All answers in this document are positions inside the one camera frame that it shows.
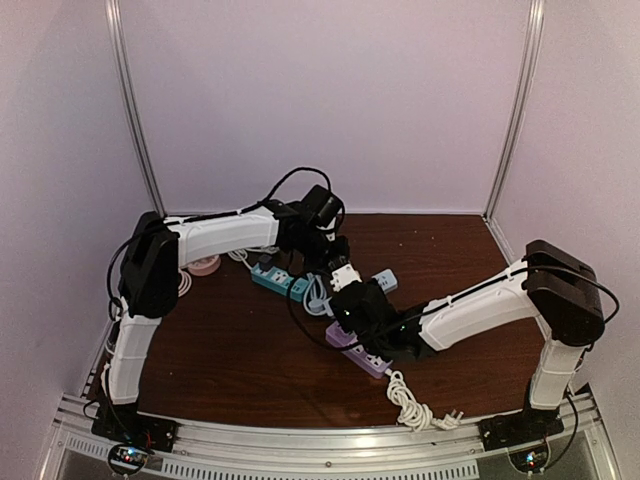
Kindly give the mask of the pink round plug adapter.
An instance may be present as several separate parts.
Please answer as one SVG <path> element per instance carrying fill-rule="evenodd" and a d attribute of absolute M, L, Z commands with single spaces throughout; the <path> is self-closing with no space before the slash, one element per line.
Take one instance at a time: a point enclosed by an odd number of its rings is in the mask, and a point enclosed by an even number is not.
<path fill-rule="evenodd" d="M 205 277 L 215 273 L 221 265 L 219 255 L 199 259 L 187 265 L 187 271 L 196 277 Z"/>

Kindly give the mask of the blue-grey power strip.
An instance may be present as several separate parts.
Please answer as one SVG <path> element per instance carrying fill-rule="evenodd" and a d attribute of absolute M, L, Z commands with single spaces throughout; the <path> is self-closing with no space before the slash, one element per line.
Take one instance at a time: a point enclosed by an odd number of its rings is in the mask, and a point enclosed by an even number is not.
<path fill-rule="evenodd" d="M 385 294 L 393 292 L 399 286 L 398 280 L 391 269 L 385 269 L 373 275 L 372 278 L 381 287 Z"/>

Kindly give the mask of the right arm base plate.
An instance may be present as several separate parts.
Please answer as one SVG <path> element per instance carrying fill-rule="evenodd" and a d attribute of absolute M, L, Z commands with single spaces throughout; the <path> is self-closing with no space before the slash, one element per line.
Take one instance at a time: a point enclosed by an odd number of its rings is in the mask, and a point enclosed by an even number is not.
<path fill-rule="evenodd" d="M 544 440 L 564 431 L 559 410 L 523 409 L 481 420 L 479 434 L 485 451 Z"/>

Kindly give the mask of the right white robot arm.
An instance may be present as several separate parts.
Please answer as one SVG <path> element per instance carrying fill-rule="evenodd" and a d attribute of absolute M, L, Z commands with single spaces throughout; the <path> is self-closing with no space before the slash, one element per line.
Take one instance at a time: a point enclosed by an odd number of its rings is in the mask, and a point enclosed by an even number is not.
<path fill-rule="evenodd" d="M 488 280 L 442 299 L 396 310 L 367 282 L 345 326 L 369 352 L 421 356 L 526 318 L 547 325 L 540 360 L 529 383 L 529 406 L 513 419 L 519 440 L 535 440 L 551 424 L 583 352 L 604 334 L 602 285 L 591 266 L 545 241 L 527 244 L 524 256 Z"/>

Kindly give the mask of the purple power strip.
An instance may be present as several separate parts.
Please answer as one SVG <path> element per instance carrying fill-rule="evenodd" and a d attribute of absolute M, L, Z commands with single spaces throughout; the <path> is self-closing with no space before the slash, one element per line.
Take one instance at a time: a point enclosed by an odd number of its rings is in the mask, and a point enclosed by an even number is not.
<path fill-rule="evenodd" d="M 358 338 L 354 333 L 345 333 L 339 323 L 334 322 L 325 330 L 325 340 L 331 346 L 339 348 L 356 343 Z M 369 354 L 362 345 L 343 351 L 343 354 L 375 379 L 381 379 L 391 372 L 391 362 Z"/>

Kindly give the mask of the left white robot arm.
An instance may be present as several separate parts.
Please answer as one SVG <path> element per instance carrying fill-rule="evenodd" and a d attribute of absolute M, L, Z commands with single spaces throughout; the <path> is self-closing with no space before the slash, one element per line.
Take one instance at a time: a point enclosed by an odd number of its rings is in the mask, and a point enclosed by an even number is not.
<path fill-rule="evenodd" d="M 330 197 L 317 205 L 266 200 L 239 211 L 196 217 L 142 215 L 116 253 L 122 261 L 119 283 L 107 286 L 117 335 L 102 375 L 103 390 L 116 405 L 105 415 L 106 429 L 123 444 L 143 436 L 142 419 L 122 405 L 138 399 L 155 330 L 178 302 L 181 269 L 238 249 L 275 246 L 299 253 L 307 270 L 327 276 L 339 290 L 356 277 L 346 238 L 332 237 L 328 230 L 341 211 L 341 202 Z"/>

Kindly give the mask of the white plug adapter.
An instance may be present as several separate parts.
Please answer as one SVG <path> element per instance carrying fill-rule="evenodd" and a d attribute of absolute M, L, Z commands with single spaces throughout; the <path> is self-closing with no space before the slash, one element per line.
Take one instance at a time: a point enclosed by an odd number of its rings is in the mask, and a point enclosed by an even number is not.
<path fill-rule="evenodd" d="M 353 282 L 361 281 L 360 273 L 352 266 L 351 263 L 347 263 L 331 272 L 330 284 L 334 293 L 339 292 L 341 289 Z"/>

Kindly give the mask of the small dark plug charger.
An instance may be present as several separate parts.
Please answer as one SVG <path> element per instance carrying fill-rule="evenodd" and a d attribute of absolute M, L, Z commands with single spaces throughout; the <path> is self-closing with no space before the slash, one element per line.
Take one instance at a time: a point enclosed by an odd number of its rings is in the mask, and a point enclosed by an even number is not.
<path fill-rule="evenodd" d="M 273 267 L 274 257 L 269 254 L 262 254 L 258 258 L 257 265 L 261 271 L 268 272 Z"/>

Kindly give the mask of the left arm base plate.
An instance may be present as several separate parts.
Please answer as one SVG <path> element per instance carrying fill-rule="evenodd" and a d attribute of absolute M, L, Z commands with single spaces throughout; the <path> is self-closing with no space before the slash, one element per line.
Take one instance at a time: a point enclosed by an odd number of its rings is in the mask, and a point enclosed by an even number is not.
<path fill-rule="evenodd" d="M 177 430 L 176 421 L 140 414 L 136 405 L 101 406 L 91 427 L 96 436 L 160 452 L 173 450 Z"/>

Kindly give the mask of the teal power strip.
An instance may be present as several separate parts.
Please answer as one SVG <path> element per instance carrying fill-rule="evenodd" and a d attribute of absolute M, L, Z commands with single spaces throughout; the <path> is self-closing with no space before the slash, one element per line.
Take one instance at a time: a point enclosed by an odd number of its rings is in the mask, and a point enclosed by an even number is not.
<path fill-rule="evenodd" d="M 268 270 L 262 270 L 260 265 L 256 264 L 251 269 L 251 279 L 254 283 L 285 296 L 293 277 L 278 267 L 272 266 Z M 306 278 L 299 278 L 290 288 L 291 300 L 300 303 L 308 287 L 309 281 Z"/>

